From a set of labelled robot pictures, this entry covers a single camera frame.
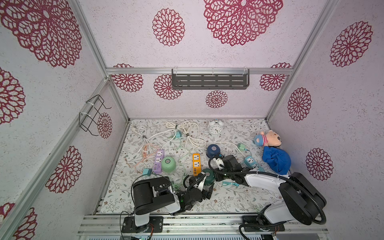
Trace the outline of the dark green meat grinder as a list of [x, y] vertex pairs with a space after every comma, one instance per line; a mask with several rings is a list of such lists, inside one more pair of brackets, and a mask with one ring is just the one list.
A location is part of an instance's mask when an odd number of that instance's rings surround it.
[[203, 169], [202, 172], [206, 175], [204, 185], [212, 185], [215, 182], [215, 173], [211, 169]]

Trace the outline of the navy blue meat grinder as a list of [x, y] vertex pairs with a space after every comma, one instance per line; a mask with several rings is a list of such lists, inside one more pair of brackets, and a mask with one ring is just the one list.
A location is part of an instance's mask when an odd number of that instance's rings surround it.
[[206, 150], [206, 155], [209, 159], [213, 158], [213, 157], [217, 157], [217, 156], [220, 156], [221, 155], [221, 149], [218, 145], [216, 144], [210, 144], [208, 145], [207, 147], [207, 150]]

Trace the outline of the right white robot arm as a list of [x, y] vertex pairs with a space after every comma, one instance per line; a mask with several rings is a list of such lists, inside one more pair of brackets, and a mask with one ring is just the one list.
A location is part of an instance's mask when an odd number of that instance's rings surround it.
[[209, 159], [208, 165], [218, 182], [228, 178], [239, 185], [278, 192], [282, 196], [281, 202], [266, 205], [256, 216], [243, 220], [239, 232], [244, 239], [247, 239], [245, 230], [277, 231], [294, 220], [307, 226], [324, 225], [327, 222], [324, 212], [326, 199], [300, 173], [286, 176], [242, 168], [232, 155], [214, 156]]

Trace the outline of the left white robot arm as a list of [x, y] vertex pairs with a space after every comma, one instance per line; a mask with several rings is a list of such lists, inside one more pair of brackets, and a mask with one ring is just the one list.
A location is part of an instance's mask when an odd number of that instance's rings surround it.
[[214, 184], [205, 185], [207, 175], [192, 177], [184, 191], [176, 191], [169, 177], [138, 180], [132, 184], [131, 197], [134, 203], [135, 227], [148, 226], [150, 214], [165, 208], [172, 216], [190, 211], [197, 203], [209, 200]]

